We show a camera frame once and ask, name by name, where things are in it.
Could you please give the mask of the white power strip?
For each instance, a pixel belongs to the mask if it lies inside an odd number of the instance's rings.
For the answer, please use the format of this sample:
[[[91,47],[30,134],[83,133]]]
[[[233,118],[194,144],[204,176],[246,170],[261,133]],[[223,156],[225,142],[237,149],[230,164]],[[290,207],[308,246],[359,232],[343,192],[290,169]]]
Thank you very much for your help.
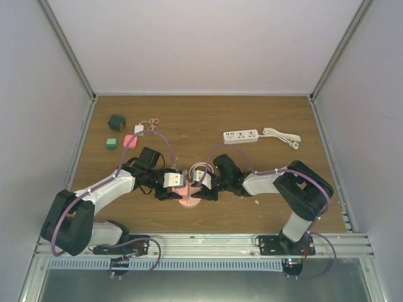
[[[226,145],[254,143],[257,142],[258,139],[259,133],[256,129],[223,132],[223,143]]]

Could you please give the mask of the red pink charger plug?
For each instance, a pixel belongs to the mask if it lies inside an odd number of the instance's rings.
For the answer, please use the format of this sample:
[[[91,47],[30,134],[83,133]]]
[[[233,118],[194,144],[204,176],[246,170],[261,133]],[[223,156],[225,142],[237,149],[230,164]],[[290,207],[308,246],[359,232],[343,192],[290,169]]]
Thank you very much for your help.
[[[138,138],[135,135],[125,135],[123,146],[125,148],[134,149],[137,146]]]

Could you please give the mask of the small grey white plug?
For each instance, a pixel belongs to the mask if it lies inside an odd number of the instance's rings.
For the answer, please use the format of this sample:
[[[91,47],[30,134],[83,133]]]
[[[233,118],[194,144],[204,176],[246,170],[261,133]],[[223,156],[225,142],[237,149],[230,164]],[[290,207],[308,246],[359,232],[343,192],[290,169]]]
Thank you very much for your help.
[[[144,135],[144,125],[135,125],[133,134],[137,135],[137,136],[143,136]]]

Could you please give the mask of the light green plug adapter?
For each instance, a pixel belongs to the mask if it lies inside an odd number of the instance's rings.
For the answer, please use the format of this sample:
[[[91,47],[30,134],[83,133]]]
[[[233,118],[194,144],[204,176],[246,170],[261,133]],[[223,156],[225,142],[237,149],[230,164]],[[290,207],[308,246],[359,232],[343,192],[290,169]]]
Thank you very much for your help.
[[[107,150],[115,150],[117,148],[117,139],[116,138],[108,138],[106,140],[106,149]]]

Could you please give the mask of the dark green cube plug adapter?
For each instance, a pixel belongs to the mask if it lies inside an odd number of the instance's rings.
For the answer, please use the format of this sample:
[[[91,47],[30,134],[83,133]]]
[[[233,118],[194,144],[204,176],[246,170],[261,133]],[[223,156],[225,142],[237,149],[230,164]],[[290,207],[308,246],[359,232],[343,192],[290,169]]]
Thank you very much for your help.
[[[123,116],[111,115],[107,121],[109,128],[113,131],[122,132],[126,127],[126,121]]]

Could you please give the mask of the pink cube socket adapter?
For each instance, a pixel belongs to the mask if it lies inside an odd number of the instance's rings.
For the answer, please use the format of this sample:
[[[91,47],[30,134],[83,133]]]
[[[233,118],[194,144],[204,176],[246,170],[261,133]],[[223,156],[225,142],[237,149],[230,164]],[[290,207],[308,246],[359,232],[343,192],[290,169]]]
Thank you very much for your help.
[[[173,193],[176,193],[180,196],[187,196],[188,195],[188,191],[189,191],[189,185],[188,182],[185,183],[185,185],[183,187],[174,187],[171,190]]]

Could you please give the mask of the pink round socket tower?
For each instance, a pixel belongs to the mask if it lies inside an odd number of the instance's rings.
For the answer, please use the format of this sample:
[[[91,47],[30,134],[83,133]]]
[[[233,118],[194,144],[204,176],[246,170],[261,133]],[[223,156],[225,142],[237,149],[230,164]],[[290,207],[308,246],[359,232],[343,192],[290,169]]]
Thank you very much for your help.
[[[187,198],[183,197],[182,199],[178,200],[178,203],[186,209],[196,208],[200,204],[200,202],[200,198],[192,198],[190,196],[188,196]]]

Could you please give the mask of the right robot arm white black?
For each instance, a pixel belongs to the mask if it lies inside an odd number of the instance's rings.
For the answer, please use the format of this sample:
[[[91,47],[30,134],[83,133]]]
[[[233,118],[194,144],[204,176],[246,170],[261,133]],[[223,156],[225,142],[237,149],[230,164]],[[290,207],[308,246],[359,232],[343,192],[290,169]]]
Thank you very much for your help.
[[[280,250],[292,255],[302,247],[309,246],[303,240],[316,220],[329,209],[334,194],[327,181],[299,160],[265,172],[243,172],[226,154],[216,157],[213,164],[218,174],[206,169],[190,173],[193,185],[200,187],[200,191],[193,194],[194,197],[216,201],[221,191],[241,197],[279,194],[292,211],[276,236]]]

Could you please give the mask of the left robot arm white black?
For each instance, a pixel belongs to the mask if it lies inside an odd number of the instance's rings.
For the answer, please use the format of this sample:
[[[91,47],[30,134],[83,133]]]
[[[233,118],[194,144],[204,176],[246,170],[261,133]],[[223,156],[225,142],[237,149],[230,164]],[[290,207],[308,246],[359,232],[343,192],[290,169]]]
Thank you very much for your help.
[[[176,166],[156,167],[164,157],[145,147],[96,184],[82,190],[59,191],[43,223],[40,236],[50,242],[51,252],[76,256],[87,247],[111,249],[125,253],[130,246],[129,230],[115,221],[94,222],[100,210],[123,195],[139,189],[150,189],[160,201],[180,199],[175,189],[185,187],[186,178]]]

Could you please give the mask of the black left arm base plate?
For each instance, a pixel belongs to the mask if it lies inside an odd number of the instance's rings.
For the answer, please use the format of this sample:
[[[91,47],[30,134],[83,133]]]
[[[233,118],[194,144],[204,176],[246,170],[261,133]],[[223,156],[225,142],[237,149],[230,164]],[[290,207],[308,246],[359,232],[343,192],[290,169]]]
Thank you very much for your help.
[[[149,238],[150,236],[148,235],[128,235],[126,238],[120,239],[117,244],[132,240],[136,241],[121,247],[95,246],[92,252],[94,255],[134,255],[140,257],[148,254]]]

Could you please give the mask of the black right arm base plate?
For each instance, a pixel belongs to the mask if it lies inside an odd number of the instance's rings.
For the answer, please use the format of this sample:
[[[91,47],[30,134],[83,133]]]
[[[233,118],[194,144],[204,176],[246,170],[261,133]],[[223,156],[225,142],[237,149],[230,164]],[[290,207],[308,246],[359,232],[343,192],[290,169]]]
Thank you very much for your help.
[[[260,255],[303,256],[315,255],[315,245],[310,235],[293,242],[282,233],[276,235],[258,235],[254,244],[259,248]]]

